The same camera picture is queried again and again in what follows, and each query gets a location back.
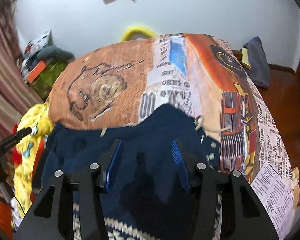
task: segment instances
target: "yellow fabric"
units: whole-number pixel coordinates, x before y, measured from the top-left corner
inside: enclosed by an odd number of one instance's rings
[[[241,63],[243,63],[248,69],[252,70],[252,67],[249,62],[248,50],[246,48],[242,48],[241,52],[242,52]]]
[[[17,131],[31,127],[32,133],[24,137],[17,145],[17,151],[22,154],[22,164],[19,165],[14,174],[14,187],[16,190],[16,198],[20,201],[25,212],[31,206],[31,175],[34,165],[35,156],[37,154],[38,146],[45,134],[50,134],[53,129],[53,124],[48,117],[49,104],[34,105],[21,118]],[[30,149],[30,154],[27,157],[25,154],[27,149]]]

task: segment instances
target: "striped curtain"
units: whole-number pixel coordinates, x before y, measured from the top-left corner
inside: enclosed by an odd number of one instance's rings
[[[21,116],[42,100],[19,72],[22,53],[9,0],[0,1],[0,139],[7,137]]]

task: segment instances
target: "orange box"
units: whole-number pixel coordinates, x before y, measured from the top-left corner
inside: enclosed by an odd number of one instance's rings
[[[31,84],[36,78],[37,76],[39,76],[39,74],[42,72],[42,70],[44,70],[47,66],[47,63],[45,61],[40,61],[34,68],[33,70],[31,70],[31,72],[29,73],[27,80],[28,82]]]

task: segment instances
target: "dark blue fabric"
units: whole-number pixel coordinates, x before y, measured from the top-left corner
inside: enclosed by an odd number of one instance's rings
[[[137,126],[107,129],[103,137],[100,132],[71,130],[57,123],[47,141],[50,152],[42,185],[56,170],[71,173],[97,163],[99,155],[119,138],[123,155],[117,177],[109,193],[100,195],[104,217],[122,221],[155,238],[186,239],[195,199],[179,182],[172,141],[180,139],[186,151],[215,170],[219,170],[220,143],[206,137],[202,129],[195,131],[194,119],[170,105],[160,106]],[[209,160],[211,153],[214,159]]]
[[[270,69],[261,39],[256,36],[244,45],[248,49],[248,60],[252,69],[245,67],[253,83],[260,88],[267,89],[270,84]]]

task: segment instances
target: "white drawstring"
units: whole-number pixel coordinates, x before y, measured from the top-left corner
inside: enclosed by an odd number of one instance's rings
[[[100,134],[100,137],[103,137],[106,134],[107,127],[103,128]]]
[[[213,133],[220,133],[220,132],[224,132],[224,131],[227,131],[229,129],[231,129],[231,126],[228,126],[228,127],[225,127],[225,128],[222,128],[222,129],[213,129],[213,128],[209,128],[209,127],[206,127],[203,123],[204,123],[204,117],[202,115],[198,115],[196,118],[195,118],[196,122],[198,123],[198,125],[195,127],[195,130],[198,131],[201,127],[202,129],[206,132],[213,132]]]

